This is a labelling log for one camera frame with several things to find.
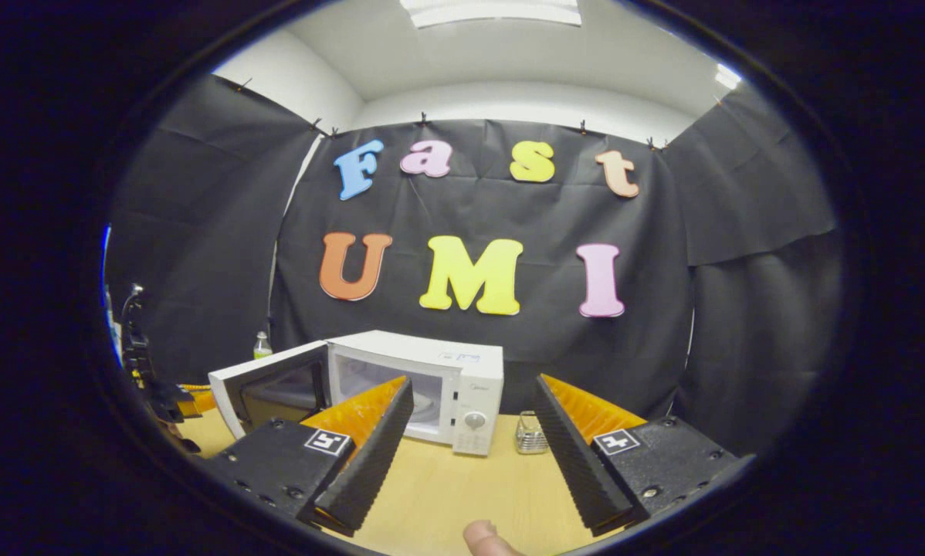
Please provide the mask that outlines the white microwave oven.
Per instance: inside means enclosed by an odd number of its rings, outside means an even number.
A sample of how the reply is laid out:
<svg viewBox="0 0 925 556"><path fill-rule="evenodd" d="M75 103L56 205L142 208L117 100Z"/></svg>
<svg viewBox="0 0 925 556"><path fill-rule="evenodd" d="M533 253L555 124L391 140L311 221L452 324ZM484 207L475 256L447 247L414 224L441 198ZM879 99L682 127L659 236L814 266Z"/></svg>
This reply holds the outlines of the white microwave oven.
<svg viewBox="0 0 925 556"><path fill-rule="evenodd" d="M271 419L300 420L395 378L411 380L404 433L473 456L490 453L500 411L500 346L366 331L286 349L209 373L236 439Z"/></svg>

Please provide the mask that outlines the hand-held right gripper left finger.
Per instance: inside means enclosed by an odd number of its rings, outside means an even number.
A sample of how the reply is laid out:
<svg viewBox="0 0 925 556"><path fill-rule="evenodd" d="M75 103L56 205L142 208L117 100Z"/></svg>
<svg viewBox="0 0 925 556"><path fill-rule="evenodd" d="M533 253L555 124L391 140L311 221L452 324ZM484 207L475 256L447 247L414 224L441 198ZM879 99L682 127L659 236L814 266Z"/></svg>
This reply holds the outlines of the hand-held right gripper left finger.
<svg viewBox="0 0 925 556"><path fill-rule="evenodd" d="M294 422L274 418L205 461L230 492L353 536L384 486L414 407L404 375Z"/></svg>

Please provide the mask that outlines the large ceiling light panel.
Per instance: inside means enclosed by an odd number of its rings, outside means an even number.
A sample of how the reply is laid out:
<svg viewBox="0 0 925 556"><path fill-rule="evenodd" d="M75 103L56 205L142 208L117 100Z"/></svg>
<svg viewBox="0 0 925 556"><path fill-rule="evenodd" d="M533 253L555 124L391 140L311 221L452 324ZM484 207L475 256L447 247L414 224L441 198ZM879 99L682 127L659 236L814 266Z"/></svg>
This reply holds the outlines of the large ceiling light panel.
<svg viewBox="0 0 925 556"><path fill-rule="evenodd" d="M418 29L480 20L582 25L578 0L398 0Z"/></svg>

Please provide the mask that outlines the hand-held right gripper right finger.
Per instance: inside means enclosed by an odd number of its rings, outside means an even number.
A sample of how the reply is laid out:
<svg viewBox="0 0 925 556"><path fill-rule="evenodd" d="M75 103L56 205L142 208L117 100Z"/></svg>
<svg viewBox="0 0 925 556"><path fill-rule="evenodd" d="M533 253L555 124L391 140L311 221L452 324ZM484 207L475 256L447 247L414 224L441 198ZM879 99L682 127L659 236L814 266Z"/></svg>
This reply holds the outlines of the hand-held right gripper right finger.
<svg viewBox="0 0 925 556"><path fill-rule="evenodd" d="M745 465L677 416L640 418L548 375L537 377L533 410L596 536L682 509Z"/></svg>

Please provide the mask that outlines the row of small cloth clips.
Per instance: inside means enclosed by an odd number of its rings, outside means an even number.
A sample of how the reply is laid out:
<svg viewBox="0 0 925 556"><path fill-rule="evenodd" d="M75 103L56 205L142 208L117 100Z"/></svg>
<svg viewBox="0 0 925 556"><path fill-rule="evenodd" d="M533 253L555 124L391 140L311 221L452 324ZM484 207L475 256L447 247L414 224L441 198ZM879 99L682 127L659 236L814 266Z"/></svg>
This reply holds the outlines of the row of small cloth clips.
<svg viewBox="0 0 925 556"><path fill-rule="evenodd" d="M314 79L248 80L249 88L286 107L320 129L353 131L385 124L447 120L511 120L557 124L657 147L717 105L710 100L693 115L621 93L537 82L465 83L435 86L364 101L348 86Z"/></svg>

